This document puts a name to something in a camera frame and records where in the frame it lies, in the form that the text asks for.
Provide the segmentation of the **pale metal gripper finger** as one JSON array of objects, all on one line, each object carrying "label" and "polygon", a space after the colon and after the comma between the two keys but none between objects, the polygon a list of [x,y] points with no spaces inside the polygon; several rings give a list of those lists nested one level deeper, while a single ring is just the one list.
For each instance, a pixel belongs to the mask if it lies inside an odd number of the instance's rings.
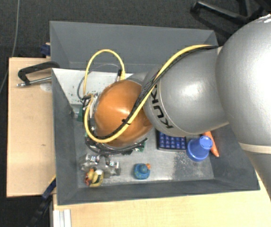
[{"label": "pale metal gripper finger", "polygon": [[105,165],[106,176],[119,176],[121,175],[120,163],[117,161],[110,161],[108,165]]},{"label": "pale metal gripper finger", "polygon": [[88,172],[90,169],[94,168],[100,162],[99,155],[90,155],[85,154],[84,156],[80,157],[80,170],[84,172]]}]

